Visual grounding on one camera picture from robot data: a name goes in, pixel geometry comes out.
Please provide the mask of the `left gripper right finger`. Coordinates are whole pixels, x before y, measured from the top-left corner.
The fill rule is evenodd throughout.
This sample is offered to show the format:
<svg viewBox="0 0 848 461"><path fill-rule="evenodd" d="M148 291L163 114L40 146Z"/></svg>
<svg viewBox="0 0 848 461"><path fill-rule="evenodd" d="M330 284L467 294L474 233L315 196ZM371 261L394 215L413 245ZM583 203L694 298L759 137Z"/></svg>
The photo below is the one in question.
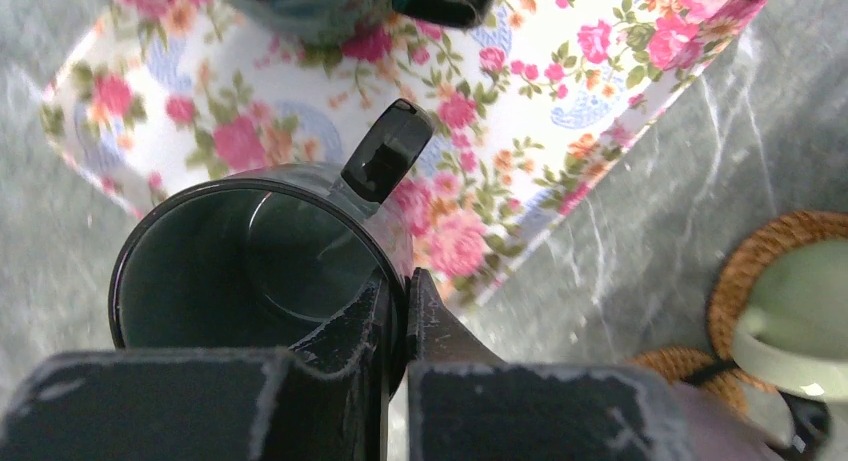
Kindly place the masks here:
<svg viewBox="0 0 848 461"><path fill-rule="evenodd" d="M413 460L692 460L670 386L627 365L509 363L417 269L408 302Z"/></svg>

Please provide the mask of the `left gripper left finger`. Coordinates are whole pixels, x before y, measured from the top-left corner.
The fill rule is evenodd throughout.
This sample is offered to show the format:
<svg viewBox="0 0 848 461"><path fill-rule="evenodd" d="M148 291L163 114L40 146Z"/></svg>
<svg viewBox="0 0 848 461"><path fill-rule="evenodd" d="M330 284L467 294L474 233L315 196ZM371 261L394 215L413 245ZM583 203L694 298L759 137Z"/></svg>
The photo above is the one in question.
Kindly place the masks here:
<svg viewBox="0 0 848 461"><path fill-rule="evenodd" d="M68 352L19 386L5 460L382 460L391 295L372 277L292 349Z"/></svg>

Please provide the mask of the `grey mug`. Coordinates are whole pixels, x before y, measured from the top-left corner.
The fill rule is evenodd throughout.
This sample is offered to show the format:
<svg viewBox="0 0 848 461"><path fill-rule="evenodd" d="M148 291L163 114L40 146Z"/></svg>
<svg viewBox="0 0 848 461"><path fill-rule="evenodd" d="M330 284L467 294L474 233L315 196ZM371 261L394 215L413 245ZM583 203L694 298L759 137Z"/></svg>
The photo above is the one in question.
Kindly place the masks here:
<svg viewBox="0 0 848 461"><path fill-rule="evenodd" d="M136 226L111 277L108 316L124 348L294 347L386 283L406 319L413 235L397 188L434 133L397 99L344 165L259 168L187 188Z"/></svg>

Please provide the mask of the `lilac mug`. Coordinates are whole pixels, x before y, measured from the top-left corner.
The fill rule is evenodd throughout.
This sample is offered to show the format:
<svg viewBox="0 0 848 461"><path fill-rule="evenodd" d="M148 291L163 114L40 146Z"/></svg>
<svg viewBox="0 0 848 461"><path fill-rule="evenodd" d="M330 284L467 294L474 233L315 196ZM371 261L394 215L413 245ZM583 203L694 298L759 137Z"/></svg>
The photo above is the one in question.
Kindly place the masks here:
<svg viewBox="0 0 848 461"><path fill-rule="evenodd" d="M684 383L671 385L686 419L697 460L781 460L770 435L743 420L717 396Z"/></svg>

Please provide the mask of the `cream mug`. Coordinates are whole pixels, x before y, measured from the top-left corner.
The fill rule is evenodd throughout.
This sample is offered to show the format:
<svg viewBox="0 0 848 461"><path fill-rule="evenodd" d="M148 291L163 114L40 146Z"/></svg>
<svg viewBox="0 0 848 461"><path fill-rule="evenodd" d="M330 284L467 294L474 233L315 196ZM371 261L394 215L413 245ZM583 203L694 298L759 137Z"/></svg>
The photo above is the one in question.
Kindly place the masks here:
<svg viewBox="0 0 848 461"><path fill-rule="evenodd" d="M777 453L813 460L830 440L828 406L847 399L847 243L793 249L756 279L734 328L731 356L774 386L793 434Z"/></svg>

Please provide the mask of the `dark green mug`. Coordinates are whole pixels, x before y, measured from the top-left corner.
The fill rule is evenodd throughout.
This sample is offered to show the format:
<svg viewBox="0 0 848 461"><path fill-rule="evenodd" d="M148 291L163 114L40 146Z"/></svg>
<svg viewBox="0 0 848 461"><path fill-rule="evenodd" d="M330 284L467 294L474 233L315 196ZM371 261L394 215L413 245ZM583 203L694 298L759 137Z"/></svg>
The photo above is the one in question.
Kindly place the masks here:
<svg viewBox="0 0 848 461"><path fill-rule="evenodd" d="M392 14L440 27L479 26L495 0L225 0L280 34L317 46L340 45L373 30Z"/></svg>

